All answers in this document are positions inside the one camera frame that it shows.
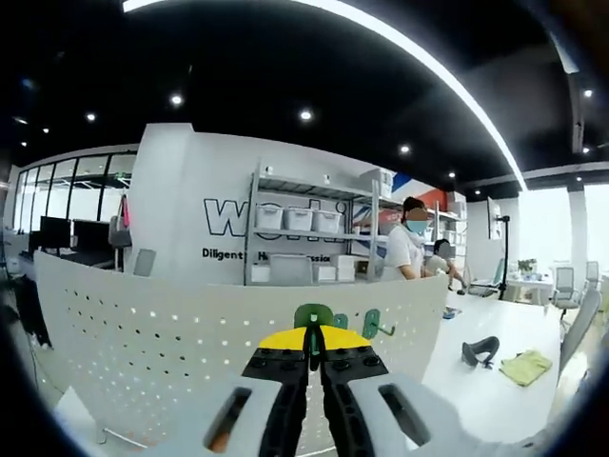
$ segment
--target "face mask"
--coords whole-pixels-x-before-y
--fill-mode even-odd
[[[427,221],[406,221],[406,227],[410,231],[414,231],[415,233],[422,235],[427,229]]]

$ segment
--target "window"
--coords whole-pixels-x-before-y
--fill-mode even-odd
[[[131,187],[131,173],[134,164],[134,154],[112,156],[102,200],[101,221],[109,222],[110,218],[117,214],[121,196],[127,194]]]
[[[108,157],[82,157],[74,176],[69,199],[69,219],[97,220],[99,196],[104,183],[104,170]]]
[[[522,192],[519,258],[537,259],[542,269],[571,261],[571,207],[566,188]]]
[[[65,218],[68,212],[69,185],[72,181],[76,159],[59,162],[50,183],[49,211],[47,216]]]
[[[588,260],[598,261],[601,269],[609,267],[609,185],[599,184],[584,188],[588,214]]]
[[[21,230],[25,233],[31,231],[31,210],[34,203],[38,170],[30,169],[26,175],[26,186],[23,191],[23,207],[21,208]]]
[[[21,209],[23,207],[23,191],[26,186],[26,172],[19,175],[17,181],[17,191],[15,192],[15,213],[12,215],[12,225],[15,231],[21,229]]]
[[[38,183],[34,192],[33,210],[31,211],[31,231],[40,229],[40,217],[47,214],[49,201],[50,178],[53,174],[53,165],[45,165],[38,173]]]

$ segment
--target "perforated white panel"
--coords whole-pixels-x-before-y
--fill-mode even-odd
[[[144,444],[167,437],[184,402],[225,373],[241,374],[267,335],[293,328],[294,312],[321,303],[362,332],[365,313],[381,311],[389,337],[373,347],[392,371],[420,381],[446,300],[446,278],[324,288],[201,286],[88,268],[44,253],[35,259],[38,293],[72,386],[100,427]],[[312,373],[298,453],[333,446],[319,373]]]

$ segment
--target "yellow cloth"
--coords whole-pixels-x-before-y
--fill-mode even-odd
[[[519,386],[530,386],[552,367],[552,361],[536,350],[527,350],[514,359],[501,360],[500,371]]]

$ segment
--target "black stand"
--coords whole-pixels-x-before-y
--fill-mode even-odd
[[[507,256],[509,252],[510,242],[510,216],[498,217],[498,221],[505,223],[505,255],[503,256],[503,277],[501,278],[501,284],[499,285],[499,299],[503,300],[503,295],[507,289]]]

